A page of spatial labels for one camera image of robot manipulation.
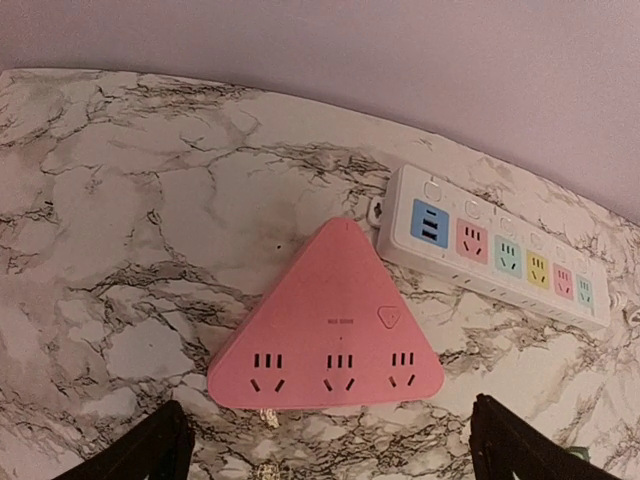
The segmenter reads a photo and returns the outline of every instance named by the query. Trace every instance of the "white marble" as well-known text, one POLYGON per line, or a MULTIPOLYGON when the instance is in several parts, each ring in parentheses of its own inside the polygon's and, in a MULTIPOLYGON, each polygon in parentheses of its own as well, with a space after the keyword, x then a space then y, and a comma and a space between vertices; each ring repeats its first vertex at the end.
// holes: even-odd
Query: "white marble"
POLYGON ((423 402, 219 408, 212 354, 296 249, 411 162, 601 259, 639 301, 640 228, 440 136, 298 98, 156 75, 0 77, 0 479, 51 478, 178 399, 190 478, 472 478, 475 396, 640 472, 640 325, 587 334, 388 265, 445 367, 423 402))

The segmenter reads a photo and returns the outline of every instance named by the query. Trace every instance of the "black object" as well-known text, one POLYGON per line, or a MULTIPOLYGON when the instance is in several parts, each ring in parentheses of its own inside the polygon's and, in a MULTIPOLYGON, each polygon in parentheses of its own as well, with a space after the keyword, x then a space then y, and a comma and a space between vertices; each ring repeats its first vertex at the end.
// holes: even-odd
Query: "black object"
POLYGON ((193 430, 171 400, 93 458, 55 480, 186 480, 193 430))
POLYGON ((478 395, 471 416, 476 480, 618 480, 566 452, 488 395, 478 395))

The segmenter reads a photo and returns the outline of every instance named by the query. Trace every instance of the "usb port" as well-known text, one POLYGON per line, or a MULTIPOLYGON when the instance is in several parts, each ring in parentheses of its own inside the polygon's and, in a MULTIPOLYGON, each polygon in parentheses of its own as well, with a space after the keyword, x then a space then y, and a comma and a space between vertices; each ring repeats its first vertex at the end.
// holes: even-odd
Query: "usb port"
POLYGON ((422 219, 422 224, 426 225, 429 228, 433 228, 434 230, 438 229, 438 224, 436 222, 432 222, 431 220, 427 220, 426 218, 422 219))
POLYGON ((433 240, 434 242, 437 242, 437 241, 438 241, 438 235, 436 235, 435 233, 428 232, 428 231, 426 231, 426 230, 422 230, 422 236, 423 236, 423 237, 430 238, 430 239, 431 239, 431 240, 433 240))

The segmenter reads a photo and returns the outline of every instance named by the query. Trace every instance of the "blue usb port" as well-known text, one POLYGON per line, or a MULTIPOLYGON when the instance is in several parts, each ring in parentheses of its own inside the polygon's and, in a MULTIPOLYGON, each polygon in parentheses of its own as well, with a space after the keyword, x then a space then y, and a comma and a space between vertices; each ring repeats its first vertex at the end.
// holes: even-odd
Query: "blue usb port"
POLYGON ((411 215, 411 236, 442 248, 448 248, 449 214, 416 198, 413 201, 411 215))

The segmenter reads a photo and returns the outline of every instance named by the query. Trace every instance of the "triangle button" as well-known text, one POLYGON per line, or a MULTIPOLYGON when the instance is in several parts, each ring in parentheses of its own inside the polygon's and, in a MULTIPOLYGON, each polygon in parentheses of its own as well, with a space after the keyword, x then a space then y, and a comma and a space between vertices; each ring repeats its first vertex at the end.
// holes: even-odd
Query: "triangle button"
POLYGON ((400 320, 400 309, 398 307, 380 307, 378 309, 378 317, 384 323, 384 326, 391 329, 396 326, 400 320))

